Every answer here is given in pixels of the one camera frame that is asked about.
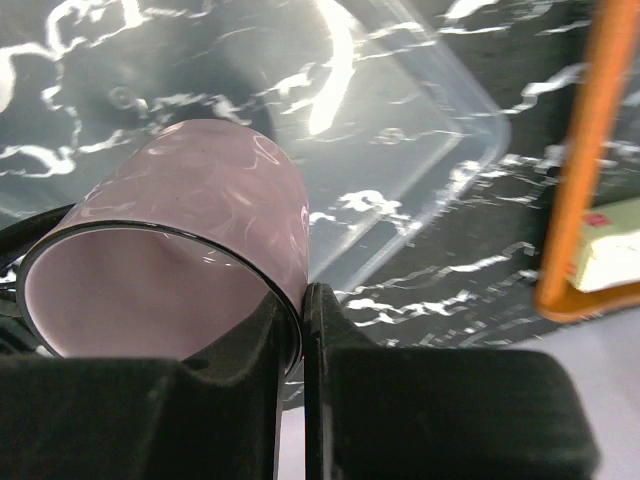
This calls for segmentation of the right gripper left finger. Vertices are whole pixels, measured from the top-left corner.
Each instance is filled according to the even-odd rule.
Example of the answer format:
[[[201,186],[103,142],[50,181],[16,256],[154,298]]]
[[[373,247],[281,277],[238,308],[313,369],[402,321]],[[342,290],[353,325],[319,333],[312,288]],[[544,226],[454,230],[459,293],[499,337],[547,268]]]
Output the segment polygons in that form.
[[[1,363],[5,479],[272,479],[285,312],[268,295],[192,358]]]

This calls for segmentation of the purple mug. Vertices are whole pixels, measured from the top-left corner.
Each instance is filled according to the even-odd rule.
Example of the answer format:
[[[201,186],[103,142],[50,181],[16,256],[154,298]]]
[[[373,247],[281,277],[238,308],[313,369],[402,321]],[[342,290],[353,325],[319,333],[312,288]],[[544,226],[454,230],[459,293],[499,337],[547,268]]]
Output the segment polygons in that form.
[[[20,312],[63,358],[184,360],[273,304],[300,361],[309,201],[270,138],[224,120],[171,125],[24,256]]]

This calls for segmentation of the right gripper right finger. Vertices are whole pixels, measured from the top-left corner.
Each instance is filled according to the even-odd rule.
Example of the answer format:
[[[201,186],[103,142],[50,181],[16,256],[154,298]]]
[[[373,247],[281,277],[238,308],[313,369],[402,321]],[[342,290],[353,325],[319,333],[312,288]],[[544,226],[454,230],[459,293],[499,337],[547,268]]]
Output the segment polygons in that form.
[[[311,284],[303,307],[310,479],[590,479],[577,391],[529,350],[377,345]]]

